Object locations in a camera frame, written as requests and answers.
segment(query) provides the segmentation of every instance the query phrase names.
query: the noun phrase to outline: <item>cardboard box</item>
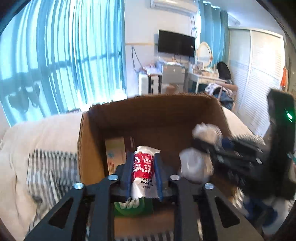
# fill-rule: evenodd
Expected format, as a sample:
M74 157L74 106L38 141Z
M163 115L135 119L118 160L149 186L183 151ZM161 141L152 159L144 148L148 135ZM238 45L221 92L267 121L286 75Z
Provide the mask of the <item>cardboard box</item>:
M126 162L127 152L134 152L132 137L117 137L105 140L108 174L114 174L117 166Z
M120 136L133 137L136 147L159 149L163 162L177 173L179 153L191 146L192 130L202 122L218 126L224 137L231 135L217 99L207 94L139 96L92 106L83 114L78 140L81 181L90 185L108 175L105 139ZM211 181L231 196L233 186L227 181L217 176ZM115 236L173 230L172 217L173 209L167 208L148 217L115 218Z

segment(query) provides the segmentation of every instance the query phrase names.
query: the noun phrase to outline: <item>white wardrobe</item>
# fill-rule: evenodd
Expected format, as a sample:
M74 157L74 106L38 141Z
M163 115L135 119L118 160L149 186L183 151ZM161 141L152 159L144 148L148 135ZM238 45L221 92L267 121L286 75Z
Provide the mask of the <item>white wardrobe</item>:
M238 86L234 113L255 134L269 127L267 95L279 89L285 63L284 40L259 29L229 29L231 79Z

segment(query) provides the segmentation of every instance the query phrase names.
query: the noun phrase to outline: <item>blue curtain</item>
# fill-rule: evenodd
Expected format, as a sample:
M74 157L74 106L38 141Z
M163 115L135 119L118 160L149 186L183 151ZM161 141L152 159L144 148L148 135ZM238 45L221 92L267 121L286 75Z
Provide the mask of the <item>blue curtain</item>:
M10 125L126 98L124 0L32 0L0 37Z
M219 61L228 63L228 15L210 2L199 1L201 33L200 42L207 42L213 53L212 65Z

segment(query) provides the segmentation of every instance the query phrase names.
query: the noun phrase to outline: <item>plastic bag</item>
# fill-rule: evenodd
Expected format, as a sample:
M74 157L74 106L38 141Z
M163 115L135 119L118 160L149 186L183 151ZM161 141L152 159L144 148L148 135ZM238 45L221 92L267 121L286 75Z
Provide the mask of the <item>plastic bag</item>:
M194 138L221 146L222 133L217 126L198 124L192 131ZM214 168L209 154L194 148L183 150L179 154L181 160L181 176L194 182L207 182Z

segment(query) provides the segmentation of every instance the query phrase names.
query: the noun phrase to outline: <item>oval mirror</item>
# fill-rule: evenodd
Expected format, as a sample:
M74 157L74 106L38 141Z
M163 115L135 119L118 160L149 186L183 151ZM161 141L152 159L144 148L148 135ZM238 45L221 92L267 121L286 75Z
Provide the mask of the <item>oval mirror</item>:
M212 51L206 42L202 42L196 50L197 61L202 62L204 67L208 67L212 61Z

